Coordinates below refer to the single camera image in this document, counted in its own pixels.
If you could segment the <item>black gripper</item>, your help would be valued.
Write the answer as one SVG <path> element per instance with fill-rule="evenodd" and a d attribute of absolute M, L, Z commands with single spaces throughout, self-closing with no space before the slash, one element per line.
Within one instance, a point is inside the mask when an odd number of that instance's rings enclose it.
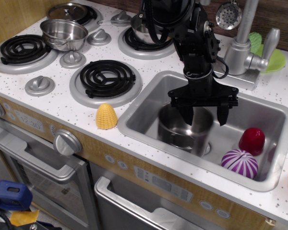
<path fill-rule="evenodd" d="M 193 123 L 193 107 L 215 106 L 218 122 L 223 126 L 227 123 L 229 108 L 238 106 L 239 90 L 218 83 L 215 76 L 212 70 L 201 74 L 185 71 L 187 85 L 168 92 L 172 103 L 180 106 L 178 111 L 186 124 Z"/>

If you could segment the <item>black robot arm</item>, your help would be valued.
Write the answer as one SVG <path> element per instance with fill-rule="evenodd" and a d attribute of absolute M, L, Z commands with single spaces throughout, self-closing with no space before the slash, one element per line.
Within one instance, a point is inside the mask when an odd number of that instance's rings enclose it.
<path fill-rule="evenodd" d="M 170 90 L 171 105 L 178 109 L 184 122 L 192 124 L 194 107 L 217 108 L 219 124 L 225 125 L 229 110 L 238 105 L 239 90 L 218 83 L 213 71 L 216 61 L 225 64 L 217 54 L 220 41 L 201 3 L 196 0 L 143 0 L 140 14 L 152 41 L 157 45 L 173 41 L 184 64 L 188 84 Z"/>

